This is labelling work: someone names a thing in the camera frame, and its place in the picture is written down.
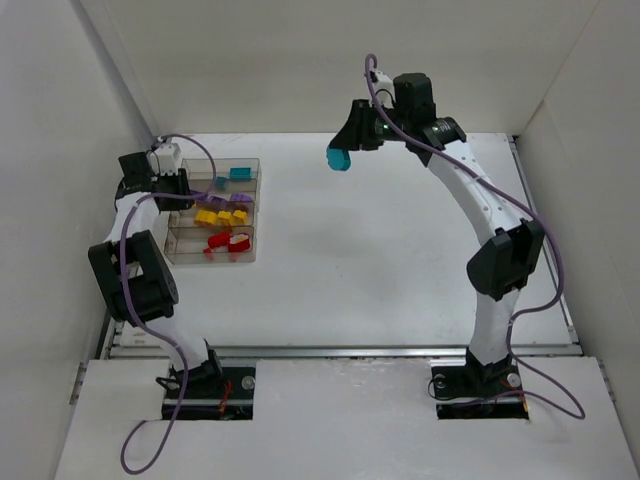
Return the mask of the purple lego plate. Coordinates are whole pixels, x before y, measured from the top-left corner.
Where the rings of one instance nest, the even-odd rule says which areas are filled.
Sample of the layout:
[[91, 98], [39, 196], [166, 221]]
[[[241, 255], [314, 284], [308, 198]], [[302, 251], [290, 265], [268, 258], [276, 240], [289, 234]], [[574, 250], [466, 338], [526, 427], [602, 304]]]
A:
[[191, 194], [196, 202], [207, 202], [209, 199], [208, 192], [192, 191]]

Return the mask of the small yellow lego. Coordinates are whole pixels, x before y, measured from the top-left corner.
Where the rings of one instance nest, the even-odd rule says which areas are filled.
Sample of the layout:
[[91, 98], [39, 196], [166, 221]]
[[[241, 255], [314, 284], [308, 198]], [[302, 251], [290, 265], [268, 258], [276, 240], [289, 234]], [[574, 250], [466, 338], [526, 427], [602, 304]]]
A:
[[199, 210], [195, 217], [194, 223], [199, 226], [215, 226], [217, 223], [217, 213], [208, 210]]

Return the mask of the purple tan lego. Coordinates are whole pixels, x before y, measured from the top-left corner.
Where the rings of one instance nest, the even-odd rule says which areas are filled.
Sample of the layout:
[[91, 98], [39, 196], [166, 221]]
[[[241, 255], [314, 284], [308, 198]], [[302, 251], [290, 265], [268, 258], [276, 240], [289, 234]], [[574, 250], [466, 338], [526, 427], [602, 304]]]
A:
[[217, 208], [225, 208], [228, 205], [228, 201], [225, 198], [218, 196], [210, 196], [208, 202]]

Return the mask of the purple lego block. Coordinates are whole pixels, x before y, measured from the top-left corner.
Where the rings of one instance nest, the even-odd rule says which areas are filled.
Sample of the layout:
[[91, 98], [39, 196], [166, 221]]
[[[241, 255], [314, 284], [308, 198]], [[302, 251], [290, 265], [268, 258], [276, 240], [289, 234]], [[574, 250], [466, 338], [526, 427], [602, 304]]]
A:
[[249, 205], [249, 204], [253, 203], [253, 202], [254, 202], [254, 199], [253, 199], [250, 195], [247, 195], [247, 194], [243, 194], [243, 193], [233, 193], [233, 194], [230, 196], [229, 201], [230, 201], [231, 203], [236, 204], [236, 205], [243, 205], [243, 206], [246, 206], [246, 205]]

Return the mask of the yellow orange lego block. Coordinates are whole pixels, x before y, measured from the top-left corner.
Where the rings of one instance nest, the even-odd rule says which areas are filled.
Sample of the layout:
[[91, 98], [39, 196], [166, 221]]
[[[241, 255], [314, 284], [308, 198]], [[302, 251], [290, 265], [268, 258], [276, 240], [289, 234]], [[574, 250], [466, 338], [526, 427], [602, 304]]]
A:
[[248, 222], [248, 213], [246, 211], [235, 210], [233, 212], [233, 217], [237, 222], [241, 224], [246, 224]]

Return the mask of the red rounded lego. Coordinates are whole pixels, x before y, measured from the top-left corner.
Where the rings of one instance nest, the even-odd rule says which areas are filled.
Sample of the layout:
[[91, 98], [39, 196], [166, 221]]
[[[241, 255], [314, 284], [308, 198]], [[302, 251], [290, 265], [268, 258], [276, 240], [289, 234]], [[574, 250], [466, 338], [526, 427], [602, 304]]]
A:
[[231, 239], [231, 235], [227, 232], [218, 233], [210, 236], [207, 245], [210, 249], [227, 247]]

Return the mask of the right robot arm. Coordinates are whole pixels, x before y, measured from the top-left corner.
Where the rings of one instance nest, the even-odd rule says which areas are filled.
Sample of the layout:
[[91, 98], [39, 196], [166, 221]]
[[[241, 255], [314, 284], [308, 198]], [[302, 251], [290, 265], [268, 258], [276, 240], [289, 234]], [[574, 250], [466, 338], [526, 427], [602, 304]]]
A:
[[518, 376], [507, 348], [508, 323], [536, 268], [544, 230], [487, 189], [489, 181], [463, 129], [453, 118], [437, 115], [425, 74], [389, 78], [373, 69], [366, 79], [375, 98], [353, 101], [345, 125], [327, 147], [328, 165], [346, 171], [351, 153], [402, 142], [448, 189], [479, 243], [466, 265], [476, 292], [476, 318], [464, 365], [433, 368], [434, 394], [438, 400], [498, 394]]

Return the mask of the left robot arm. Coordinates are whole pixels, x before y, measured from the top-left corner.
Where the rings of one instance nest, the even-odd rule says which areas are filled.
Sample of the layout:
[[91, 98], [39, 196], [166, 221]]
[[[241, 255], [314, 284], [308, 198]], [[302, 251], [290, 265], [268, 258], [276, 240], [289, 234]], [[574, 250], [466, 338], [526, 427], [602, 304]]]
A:
[[159, 341], [171, 367], [169, 376], [156, 382], [167, 393], [212, 398], [226, 382], [222, 366], [206, 340], [179, 327], [177, 284], [152, 234], [161, 213], [187, 210], [197, 197], [185, 169], [156, 173], [146, 152], [121, 156], [119, 164], [116, 219], [107, 238], [88, 250], [106, 307], [113, 319]]

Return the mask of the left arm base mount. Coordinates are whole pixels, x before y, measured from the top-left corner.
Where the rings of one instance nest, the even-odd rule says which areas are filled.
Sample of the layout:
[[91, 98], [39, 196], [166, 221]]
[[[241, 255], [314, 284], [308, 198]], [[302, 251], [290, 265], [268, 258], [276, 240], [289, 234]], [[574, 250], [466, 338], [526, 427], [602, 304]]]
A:
[[170, 420], [245, 421], [253, 418], [256, 365], [247, 362], [221, 362], [214, 352], [200, 367], [188, 373], [188, 383], [178, 404], [183, 371], [173, 365], [168, 374], [157, 377], [164, 390], [161, 418]]

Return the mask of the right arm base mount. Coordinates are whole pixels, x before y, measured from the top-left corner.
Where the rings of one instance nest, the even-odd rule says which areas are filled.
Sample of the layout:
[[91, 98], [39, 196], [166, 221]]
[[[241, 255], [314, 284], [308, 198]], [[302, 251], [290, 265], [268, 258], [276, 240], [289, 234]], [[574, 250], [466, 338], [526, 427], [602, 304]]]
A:
[[431, 374], [428, 393], [438, 420], [529, 419], [516, 365], [488, 380], [468, 365], [433, 366]]

